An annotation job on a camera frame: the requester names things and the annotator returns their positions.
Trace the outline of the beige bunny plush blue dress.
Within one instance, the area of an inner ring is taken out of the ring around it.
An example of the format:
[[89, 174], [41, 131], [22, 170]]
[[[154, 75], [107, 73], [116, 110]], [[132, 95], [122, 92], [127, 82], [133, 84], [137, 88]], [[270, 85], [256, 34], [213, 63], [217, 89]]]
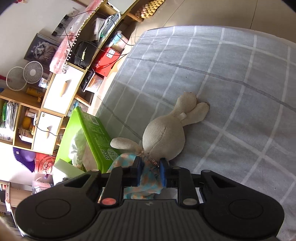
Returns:
[[144, 168], [137, 187], [125, 187], [125, 199], [153, 199], [163, 189], [160, 160], [170, 161], [182, 152], [185, 146], [184, 126], [204, 120], [209, 111], [206, 102], [198, 102], [196, 94], [185, 92], [178, 97], [174, 109], [167, 115], [151, 121], [144, 130], [142, 144], [128, 138], [113, 138], [111, 147], [124, 150], [112, 163], [109, 170], [133, 164], [135, 157], [142, 159]]

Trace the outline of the green plastic bin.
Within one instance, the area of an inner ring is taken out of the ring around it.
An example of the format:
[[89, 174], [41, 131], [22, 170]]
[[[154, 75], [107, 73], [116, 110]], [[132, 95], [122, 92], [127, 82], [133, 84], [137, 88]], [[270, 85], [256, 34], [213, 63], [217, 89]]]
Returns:
[[83, 112], [79, 106], [72, 111], [69, 118], [57, 152], [56, 161], [62, 159], [72, 164], [68, 157], [69, 146], [71, 139], [81, 128], [84, 130], [89, 146], [89, 157], [84, 162], [81, 170], [99, 169], [101, 173], [106, 173], [113, 161], [120, 155], [120, 152], [110, 146], [111, 138], [100, 120], [91, 114]]

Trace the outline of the pale green towel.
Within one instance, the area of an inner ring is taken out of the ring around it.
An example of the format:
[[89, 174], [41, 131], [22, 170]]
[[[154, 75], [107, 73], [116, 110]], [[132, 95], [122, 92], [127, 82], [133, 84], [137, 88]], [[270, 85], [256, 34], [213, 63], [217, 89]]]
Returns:
[[84, 162], [89, 157], [89, 146], [82, 128], [71, 139], [68, 157], [72, 161], [72, 165], [79, 169], [82, 169]]

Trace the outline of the red printed bucket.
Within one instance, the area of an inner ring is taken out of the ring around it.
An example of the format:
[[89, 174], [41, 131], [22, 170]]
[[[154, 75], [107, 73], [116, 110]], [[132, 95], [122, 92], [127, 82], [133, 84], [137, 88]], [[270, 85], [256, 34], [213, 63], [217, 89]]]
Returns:
[[55, 163], [55, 156], [36, 153], [35, 157], [35, 173], [51, 174]]

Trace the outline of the long wooden tv bench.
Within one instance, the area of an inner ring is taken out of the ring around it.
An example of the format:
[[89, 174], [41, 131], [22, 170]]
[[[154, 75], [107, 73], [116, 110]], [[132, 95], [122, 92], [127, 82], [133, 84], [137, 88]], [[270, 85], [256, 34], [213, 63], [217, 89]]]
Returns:
[[86, 69], [82, 69], [72, 64], [70, 62], [71, 58], [68, 59], [63, 73], [53, 73], [42, 102], [43, 108], [66, 116], [82, 82], [90, 74], [93, 60], [99, 51], [105, 48], [107, 41], [117, 32], [118, 26], [125, 18], [142, 22], [142, 19], [136, 17], [136, 12], [133, 11], [137, 4], [137, 1], [107, 1], [99, 9], [99, 16], [92, 22], [94, 30], [92, 31], [91, 39], [88, 40], [98, 44], [90, 65]]

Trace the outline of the wooden shelf cabinet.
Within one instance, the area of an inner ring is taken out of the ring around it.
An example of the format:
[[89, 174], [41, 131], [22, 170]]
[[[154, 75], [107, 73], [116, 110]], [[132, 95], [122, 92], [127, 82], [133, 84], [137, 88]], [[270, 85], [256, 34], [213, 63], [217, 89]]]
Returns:
[[42, 100], [24, 92], [1, 92], [1, 143], [52, 155], [64, 115], [43, 108]]

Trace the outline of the red cardboard box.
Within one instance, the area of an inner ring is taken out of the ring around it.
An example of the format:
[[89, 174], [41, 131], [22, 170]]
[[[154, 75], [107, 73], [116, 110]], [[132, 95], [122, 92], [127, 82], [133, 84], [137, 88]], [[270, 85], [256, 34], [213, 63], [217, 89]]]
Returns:
[[103, 48], [96, 55], [91, 68], [99, 75], [107, 77], [121, 54], [111, 47]]

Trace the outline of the grey checked bed sheet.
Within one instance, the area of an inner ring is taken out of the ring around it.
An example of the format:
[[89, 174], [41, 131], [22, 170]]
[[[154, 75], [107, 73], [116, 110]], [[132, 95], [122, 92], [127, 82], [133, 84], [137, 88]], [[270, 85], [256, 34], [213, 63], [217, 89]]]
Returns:
[[209, 169], [276, 199], [280, 240], [295, 240], [295, 43], [242, 29], [174, 26], [138, 36], [97, 117], [112, 138], [142, 141], [184, 92], [210, 106], [185, 127], [172, 164]]

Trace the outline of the pink lace cloth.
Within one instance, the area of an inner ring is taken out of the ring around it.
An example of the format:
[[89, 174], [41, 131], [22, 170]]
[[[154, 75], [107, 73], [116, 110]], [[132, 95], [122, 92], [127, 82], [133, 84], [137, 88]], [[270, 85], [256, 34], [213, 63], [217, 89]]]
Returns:
[[99, 16], [99, 9], [102, 8], [107, 1], [92, 1], [84, 10], [73, 16], [72, 21], [63, 30], [63, 40], [55, 52], [50, 63], [49, 71], [54, 74], [63, 73], [64, 67], [68, 59], [77, 48], [82, 40], [90, 40], [94, 27], [92, 22]]

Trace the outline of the black bag on shelf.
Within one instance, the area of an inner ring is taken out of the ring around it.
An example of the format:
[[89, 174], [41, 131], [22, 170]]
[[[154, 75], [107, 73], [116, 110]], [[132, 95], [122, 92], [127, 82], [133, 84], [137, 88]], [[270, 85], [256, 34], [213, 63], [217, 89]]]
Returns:
[[82, 69], [86, 69], [91, 63], [91, 60], [97, 50], [96, 42], [81, 41], [74, 50], [70, 62]]

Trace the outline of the white desk fan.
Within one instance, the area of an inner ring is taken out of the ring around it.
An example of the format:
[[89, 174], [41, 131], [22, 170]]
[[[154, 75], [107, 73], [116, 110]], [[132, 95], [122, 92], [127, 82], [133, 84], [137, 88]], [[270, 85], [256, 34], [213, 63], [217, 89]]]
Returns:
[[30, 61], [23, 68], [23, 78], [29, 84], [35, 84], [43, 76], [43, 66], [38, 61]]

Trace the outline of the white fan grille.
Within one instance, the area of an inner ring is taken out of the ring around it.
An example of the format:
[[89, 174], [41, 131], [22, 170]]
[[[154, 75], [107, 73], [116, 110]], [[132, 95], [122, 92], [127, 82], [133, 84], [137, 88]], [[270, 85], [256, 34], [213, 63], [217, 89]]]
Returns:
[[23, 78], [23, 68], [19, 66], [13, 67], [6, 75], [6, 85], [10, 90], [21, 91], [27, 82]]

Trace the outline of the yellow egg tray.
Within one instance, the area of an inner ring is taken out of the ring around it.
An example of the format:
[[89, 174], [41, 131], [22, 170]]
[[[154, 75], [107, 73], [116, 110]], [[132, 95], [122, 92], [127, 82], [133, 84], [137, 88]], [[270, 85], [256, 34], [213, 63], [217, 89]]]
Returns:
[[165, 0], [150, 1], [141, 6], [135, 13], [135, 16], [141, 19], [148, 19], [155, 14], [157, 9], [165, 2]]

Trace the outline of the cat picture frame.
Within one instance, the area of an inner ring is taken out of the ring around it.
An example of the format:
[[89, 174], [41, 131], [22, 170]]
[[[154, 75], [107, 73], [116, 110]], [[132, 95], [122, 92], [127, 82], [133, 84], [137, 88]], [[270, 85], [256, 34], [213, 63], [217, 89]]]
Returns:
[[31, 42], [24, 59], [27, 61], [37, 61], [46, 69], [58, 50], [60, 43], [37, 33]]

